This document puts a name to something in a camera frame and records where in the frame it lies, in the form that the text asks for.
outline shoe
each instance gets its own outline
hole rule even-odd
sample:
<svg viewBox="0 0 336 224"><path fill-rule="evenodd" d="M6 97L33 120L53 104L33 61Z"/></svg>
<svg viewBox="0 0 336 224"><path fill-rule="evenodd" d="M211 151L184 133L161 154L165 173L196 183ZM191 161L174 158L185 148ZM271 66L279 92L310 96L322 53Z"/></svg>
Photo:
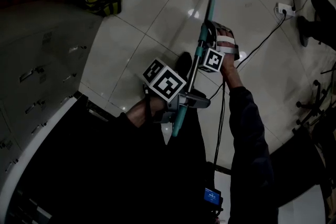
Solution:
<svg viewBox="0 0 336 224"><path fill-rule="evenodd" d="M306 20L306 18L304 18L303 16L299 16L298 17L298 29L299 29L299 36L300 36L300 42L301 45L303 45L304 47L306 47L308 45L308 39L309 37L307 37L304 32L305 32L305 24L308 22L308 20Z"/></svg>
<svg viewBox="0 0 336 224"><path fill-rule="evenodd" d="M187 76L191 69L192 64L193 64L193 59L191 58L190 53L184 52L182 53L182 55L178 58L176 62L175 71L180 75L182 79L187 81Z"/></svg>

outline small display device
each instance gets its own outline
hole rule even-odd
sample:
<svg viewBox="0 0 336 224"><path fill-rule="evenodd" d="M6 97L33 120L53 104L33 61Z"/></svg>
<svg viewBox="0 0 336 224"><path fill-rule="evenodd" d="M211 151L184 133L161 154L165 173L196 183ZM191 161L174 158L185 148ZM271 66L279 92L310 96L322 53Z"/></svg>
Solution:
<svg viewBox="0 0 336 224"><path fill-rule="evenodd" d="M206 201L209 201L215 205L219 205L219 198L220 198L220 194L215 193L214 191L205 188L205 192L204 192L204 199Z"/></svg>

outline teal handle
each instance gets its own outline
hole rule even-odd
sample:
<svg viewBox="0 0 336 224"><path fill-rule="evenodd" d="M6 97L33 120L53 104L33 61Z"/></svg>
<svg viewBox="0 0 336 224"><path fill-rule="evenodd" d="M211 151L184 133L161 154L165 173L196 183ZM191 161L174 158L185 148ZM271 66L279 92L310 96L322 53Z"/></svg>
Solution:
<svg viewBox="0 0 336 224"><path fill-rule="evenodd" d="M177 116L176 116L176 119L175 119L175 122L174 122L174 126L173 126L173 133L172 133L173 137L177 137L177 135L178 135L178 133L179 133L181 127L182 127L185 114L187 113L187 109L188 108L186 106L180 105L180 108L179 108L179 111L177 113Z"/></svg>

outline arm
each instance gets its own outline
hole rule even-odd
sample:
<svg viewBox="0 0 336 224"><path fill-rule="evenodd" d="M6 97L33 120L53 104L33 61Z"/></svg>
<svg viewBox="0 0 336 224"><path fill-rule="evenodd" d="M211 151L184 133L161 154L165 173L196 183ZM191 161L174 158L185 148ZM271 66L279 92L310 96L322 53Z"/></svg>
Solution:
<svg viewBox="0 0 336 224"><path fill-rule="evenodd" d="M221 72L230 89L230 128L235 148L229 224L277 223L273 170L258 107L241 83L233 55L225 55Z"/></svg>

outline white tile floor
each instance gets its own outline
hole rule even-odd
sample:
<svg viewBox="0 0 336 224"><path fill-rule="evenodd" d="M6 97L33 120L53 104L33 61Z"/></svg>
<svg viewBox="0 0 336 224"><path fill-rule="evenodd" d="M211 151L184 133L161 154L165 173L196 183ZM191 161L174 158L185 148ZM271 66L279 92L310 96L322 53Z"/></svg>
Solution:
<svg viewBox="0 0 336 224"><path fill-rule="evenodd" d="M278 24L274 13L277 2L291 4L291 0L216 0L214 20L233 30L242 59ZM297 9L304 2L296 0ZM173 66L183 51L194 54L207 0L123 0L122 4L122 13L103 20L80 88L113 115L127 111L143 98L139 74L155 57ZM300 14L313 20L310 0ZM328 83L330 76L320 72L330 69L335 57L335 51L324 44L318 45L313 39L303 48L296 20L290 19L239 68L243 84L259 107L271 152L292 136L296 119L304 113L296 108L296 102L311 99L314 79L324 85ZM198 72L196 88L210 97L221 82L219 73ZM214 157L221 96L219 92L212 105L199 112L210 161ZM228 124L228 101L226 94L218 164L230 168L234 148ZM163 125L162 130L167 141L171 124Z"/></svg>

